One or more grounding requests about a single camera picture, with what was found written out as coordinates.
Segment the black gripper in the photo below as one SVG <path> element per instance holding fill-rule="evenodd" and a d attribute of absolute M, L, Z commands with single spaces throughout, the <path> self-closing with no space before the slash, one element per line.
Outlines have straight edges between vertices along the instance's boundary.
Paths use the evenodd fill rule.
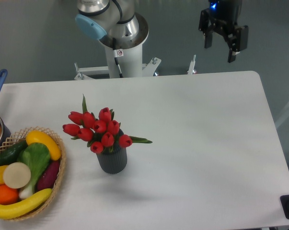
<path fill-rule="evenodd" d="M 198 29 L 205 37 L 204 48 L 212 46 L 214 32 L 225 36 L 229 63 L 235 61 L 236 55 L 248 45 L 249 27 L 237 26 L 241 8 L 241 0 L 209 0 L 209 8 L 200 13 Z"/>

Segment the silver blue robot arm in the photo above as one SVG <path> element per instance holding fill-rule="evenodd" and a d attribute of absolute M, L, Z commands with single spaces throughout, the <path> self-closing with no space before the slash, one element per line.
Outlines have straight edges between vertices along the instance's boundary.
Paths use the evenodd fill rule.
<path fill-rule="evenodd" d="M 219 34 L 229 47 L 229 63 L 248 45 L 248 26 L 237 24 L 241 7 L 240 0 L 211 0 L 200 13 L 198 29 L 205 37 L 204 47 L 211 47 L 213 34 Z M 79 0 L 77 8 L 78 28 L 111 50 L 137 47 L 148 37 L 148 24 L 135 12 L 132 0 Z"/>

